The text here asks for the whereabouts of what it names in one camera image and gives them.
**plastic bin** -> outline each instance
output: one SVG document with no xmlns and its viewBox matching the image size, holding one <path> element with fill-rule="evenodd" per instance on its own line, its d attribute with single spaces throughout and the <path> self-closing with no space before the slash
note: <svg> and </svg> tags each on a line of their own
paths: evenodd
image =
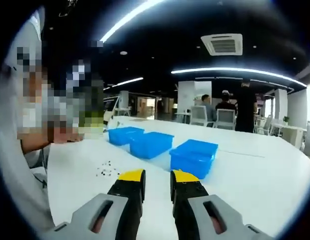
<svg viewBox="0 0 310 240">
<path fill-rule="evenodd" d="M 142 135 L 135 135 L 129 143 L 130 153 L 140 159 L 152 159 L 172 148 L 174 136 L 149 132 Z"/>
<path fill-rule="evenodd" d="M 219 145 L 210 142 L 189 139 L 170 154 L 170 169 L 191 173 L 204 179 L 209 173 Z"/>
<path fill-rule="evenodd" d="M 144 129 L 137 127 L 121 127 L 108 130 L 109 142 L 111 144 L 122 146 L 130 143 L 130 139 L 135 135 L 142 135 Z"/>
</svg>

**person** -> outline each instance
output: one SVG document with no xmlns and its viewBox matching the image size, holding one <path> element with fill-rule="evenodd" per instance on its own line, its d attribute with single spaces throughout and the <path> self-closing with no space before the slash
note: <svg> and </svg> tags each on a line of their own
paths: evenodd
<svg viewBox="0 0 310 240">
<path fill-rule="evenodd" d="M 235 114 L 237 113 L 237 108 L 234 104 L 230 103 L 230 93 L 227 90 L 224 90 L 221 94 L 221 102 L 218 103 L 215 109 L 228 109 L 235 110 Z"/>
<path fill-rule="evenodd" d="M 206 107 L 207 121 L 215 122 L 217 119 L 216 110 L 211 105 L 210 96 L 208 94 L 204 94 L 203 96 L 201 96 L 201 102 L 201 104 Z M 207 126 L 212 127 L 213 123 L 209 123 Z"/>
<path fill-rule="evenodd" d="M 25 154 L 50 143 L 82 139 L 72 127 L 45 123 L 49 85 L 39 65 L 44 13 L 41 7 L 21 27 L 0 72 L 0 170 L 11 199 L 37 232 L 54 223 L 47 190 L 31 172 Z"/>
<path fill-rule="evenodd" d="M 250 88 L 250 80 L 244 79 L 241 89 L 237 93 L 237 119 L 235 131 L 253 133 L 254 115 L 257 112 L 257 99 L 255 93 Z"/>
</svg>

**air conditioning vent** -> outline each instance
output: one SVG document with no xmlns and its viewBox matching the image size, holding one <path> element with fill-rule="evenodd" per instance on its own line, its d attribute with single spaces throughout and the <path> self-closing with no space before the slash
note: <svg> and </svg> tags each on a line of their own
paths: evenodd
<svg viewBox="0 0 310 240">
<path fill-rule="evenodd" d="M 212 56 L 243 55 L 242 34 L 214 34 L 200 39 Z"/>
</svg>

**person in black clothing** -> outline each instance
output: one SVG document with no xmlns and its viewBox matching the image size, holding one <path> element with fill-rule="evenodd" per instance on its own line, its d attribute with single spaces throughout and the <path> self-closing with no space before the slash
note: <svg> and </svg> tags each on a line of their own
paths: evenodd
<svg viewBox="0 0 310 240">
<path fill-rule="evenodd" d="M 229 110 L 235 110 L 235 114 L 237 113 L 236 106 L 234 104 L 229 103 L 230 100 L 230 94 L 228 93 L 222 93 L 221 95 L 221 100 L 219 104 L 216 105 L 216 110 L 217 109 L 229 109 Z"/>
<path fill-rule="evenodd" d="M 245 79 L 241 83 L 241 90 L 236 96 L 237 99 L 237 120 L 235 131 L 253 133 L 254 113 L 257 112 L 257 99 L 250 88 L 250 80 Z"/>
</svg>

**black ceiling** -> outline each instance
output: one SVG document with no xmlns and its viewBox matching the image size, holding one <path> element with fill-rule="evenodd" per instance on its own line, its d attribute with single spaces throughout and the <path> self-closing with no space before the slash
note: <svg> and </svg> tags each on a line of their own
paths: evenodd
<svg viewBox="0 0 310 240">
<path fill-rule="evenodd" d="M 173 70 L 231 67 L 294 78 L 310 63 L 310 47 L 298 22 L 289 20 L 269 0 L 163 0 L 119 28 L 102 47 L 96 47 L 109 29 L 145 1 L 103 2 L 78 0 L 65 17 L 59 17 L 65 9 L 63 4 L 46 7 L 43 61 L 56 88 L 64 87 L 65 72 L 78 59 L 90 62 L 91 71 L 99 74 L 105 87 L 144 78 L 105 92 L 159 91 L 159 95 L 173 96 L 178 81 L 198 77 L 226 77 L 212 80 L 213 97 L 223 89 L 239 88 L 240 81 L 227 77 L 273 82 L 296 91 L 303 88 L 286 79 L 257 73 L 171 74 Z M 224 33 L 242 34 L 243 55 L 209 54 L 201 36 Z M 87 73 L 86 78 L 82 84 L 89 84 L 91 74 Z M 266 93 L 278 86 L 254 82 L 252 87 L 256 93 Z"/>
</svg>

